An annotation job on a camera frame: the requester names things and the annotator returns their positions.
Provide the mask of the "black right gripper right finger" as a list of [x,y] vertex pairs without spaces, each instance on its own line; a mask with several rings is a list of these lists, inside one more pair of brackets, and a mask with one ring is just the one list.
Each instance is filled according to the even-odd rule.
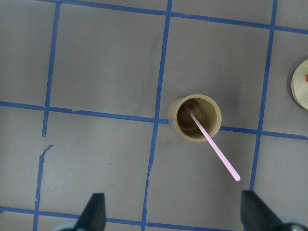
[[284,223],[254,191],[241,193],[241,222],[246,231],[283,231]]

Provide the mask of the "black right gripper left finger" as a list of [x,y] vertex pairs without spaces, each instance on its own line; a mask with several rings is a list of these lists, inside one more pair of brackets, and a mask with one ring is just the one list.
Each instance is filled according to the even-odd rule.
[[94,193],[81,213],[76,231],[103,231],[106,226],[106,208],[104,193]]

